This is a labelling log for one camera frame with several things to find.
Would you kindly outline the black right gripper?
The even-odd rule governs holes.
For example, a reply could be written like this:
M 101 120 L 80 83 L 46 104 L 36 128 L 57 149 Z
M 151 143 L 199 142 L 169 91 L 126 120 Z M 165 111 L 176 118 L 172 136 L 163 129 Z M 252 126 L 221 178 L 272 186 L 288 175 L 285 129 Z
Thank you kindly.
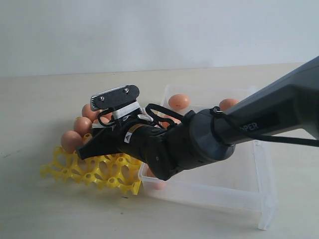
M 92 138 L 76 148 L 80 159 L 126 153 L 146 164 L 177 164 L 168 136 L 177 128 L 170 121 L 167 127 L 140 119 L 112 120 L 92 128 Z

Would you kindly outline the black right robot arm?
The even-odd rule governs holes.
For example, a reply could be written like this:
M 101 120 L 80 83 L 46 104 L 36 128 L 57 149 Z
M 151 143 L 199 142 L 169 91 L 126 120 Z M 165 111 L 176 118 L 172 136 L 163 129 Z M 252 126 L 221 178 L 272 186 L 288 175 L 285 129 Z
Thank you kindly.
M 112 114 L 76 149 L 80 159 L 125 153 L 148 165 L 156 178 L 229 158 L 239 143 L 260 140 L 319 144 L 319 60 L 303 64 L 231 108 L 180 115 L 156 104 L 141 109 L 139 88 L 125 85 L 95 94 L 91 110 Z

